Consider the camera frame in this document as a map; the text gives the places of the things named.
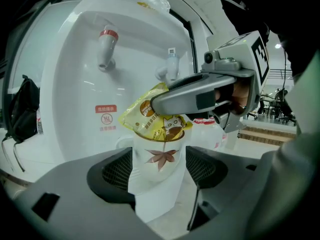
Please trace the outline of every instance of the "faucet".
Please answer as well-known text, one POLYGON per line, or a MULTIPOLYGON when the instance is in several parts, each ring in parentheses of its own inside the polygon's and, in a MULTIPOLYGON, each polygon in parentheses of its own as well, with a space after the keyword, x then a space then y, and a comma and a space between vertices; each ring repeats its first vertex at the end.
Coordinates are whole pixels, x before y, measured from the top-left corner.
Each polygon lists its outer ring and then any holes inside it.
POLYGON ((165 82, 167 85, 177 80, 179 73, 179 57, 176 54, 176 48, 168 49, 168 58, 166 59, 166 66, 158 67, 155 70, 155 77, 165 82))
POLYGON ((106 27, 103 31, 100 32, 97 51, 98 68, 103 72, 114 69, 116 67, 116 62, 112 58, 112 56, 114 54, 114 49, 119 38, 116 31, 106 29, 106 27))

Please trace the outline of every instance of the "gray robotic arm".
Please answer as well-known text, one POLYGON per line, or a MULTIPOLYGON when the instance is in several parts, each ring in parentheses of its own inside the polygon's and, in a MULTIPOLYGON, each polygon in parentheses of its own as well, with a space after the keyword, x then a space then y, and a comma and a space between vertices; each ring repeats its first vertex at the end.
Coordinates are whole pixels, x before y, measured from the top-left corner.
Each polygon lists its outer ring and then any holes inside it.
POLYGON ((204 55, 200 73, 169 86, 169 91, 153 97, 151 106, 160 115, 198 113, 214 116, 226 133, 238 130, 239 118, 257 107, 260 93, 267 81, 269 63, 258 31, 236 37, 204 55), (248 79, 249 96, 241 112, 235 112, 230 100, 216 101, 216 89, 231 85, 237 79, 248 79))

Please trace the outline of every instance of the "snack bag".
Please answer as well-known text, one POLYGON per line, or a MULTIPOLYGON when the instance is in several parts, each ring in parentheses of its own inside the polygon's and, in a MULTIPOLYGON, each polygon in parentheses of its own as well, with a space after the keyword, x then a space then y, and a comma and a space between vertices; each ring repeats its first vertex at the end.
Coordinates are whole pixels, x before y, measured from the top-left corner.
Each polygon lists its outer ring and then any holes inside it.
POLYGON ((128 129, 154 141, 170 141, 179 138, 183 130, 192 127, 181 115, 160 115, 150 105, 152 97, 168 91, 161 82, 136 100, 118 119, 128 129))

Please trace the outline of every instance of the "leaf print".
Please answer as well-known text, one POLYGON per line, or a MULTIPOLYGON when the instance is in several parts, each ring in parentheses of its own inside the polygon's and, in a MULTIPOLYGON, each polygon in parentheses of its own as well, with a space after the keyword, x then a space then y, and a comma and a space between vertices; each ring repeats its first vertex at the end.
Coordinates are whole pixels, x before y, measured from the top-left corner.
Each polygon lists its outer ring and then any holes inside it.
POLYGON ((163 152, 162 151, 158 151, 158 150, 148 150, 145 149, 146 151, 150 152, 152 155, 156 156, 156 155, 162 155, 163 152))
POLYGON ((164 167, 167 159, 163 156, 158 162, 158 171, 160 172, 161 168, 164 167))
POLYGON ((171 162, 171 163, 175 161, 175 158, 170 154, 167 154, 165 158, 168 162, 171 162))
POLYGON ((163 156, 162 155, 156 155, 151 157, 148 161, 146 161, 146 163, 155 163, 158 162, 163 156))
POLYGON ((166 154, 168 155, 174 155, 175 153, 177 153, 179 150, 170 150, 170 151, 167 151, 165 152, 166 154))
POLYGON ((154 156, 151 157, 145 163, 158 162, 158 171, 160 172, 161 168, 165 166, 167 161, 170 162, 170 163, 175 161, 175 158, 173 157, 173 155, 175 153, 177 153, 179 150, 169 150, 167 152, 162 152, 162 151, 158 151, 158 150, 148 150, 148 149, 146 149, 146 151, 150 152, 154 156))

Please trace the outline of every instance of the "warning label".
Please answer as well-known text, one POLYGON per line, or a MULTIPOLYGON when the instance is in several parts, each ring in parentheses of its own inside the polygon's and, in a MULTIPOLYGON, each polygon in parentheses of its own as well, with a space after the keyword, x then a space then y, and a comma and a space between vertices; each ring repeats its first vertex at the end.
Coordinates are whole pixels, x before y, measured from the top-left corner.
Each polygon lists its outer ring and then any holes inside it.
POLYGON ((97 105, 95 106, 96 113, 105 113, 105 112, 117 112, 116 105, 97 105))

